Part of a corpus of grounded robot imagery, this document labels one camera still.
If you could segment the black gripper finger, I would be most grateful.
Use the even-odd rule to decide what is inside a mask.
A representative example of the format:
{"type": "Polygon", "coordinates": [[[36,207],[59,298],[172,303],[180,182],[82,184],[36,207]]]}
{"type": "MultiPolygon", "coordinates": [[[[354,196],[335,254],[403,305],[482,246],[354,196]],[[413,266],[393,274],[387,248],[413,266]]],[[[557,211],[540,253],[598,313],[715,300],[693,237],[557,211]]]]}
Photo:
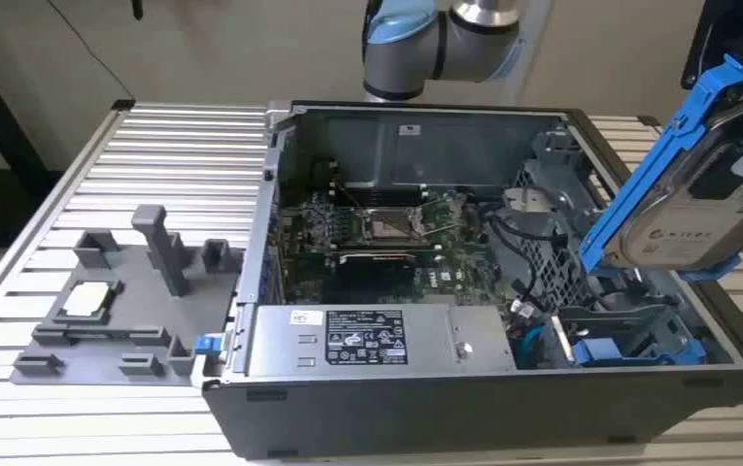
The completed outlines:
{"type": "Polygon", "coordinates": [[[689,194],[724,200],[743,184],[743,101],[711,117],[696,148],[704,152],[689,194]]]}

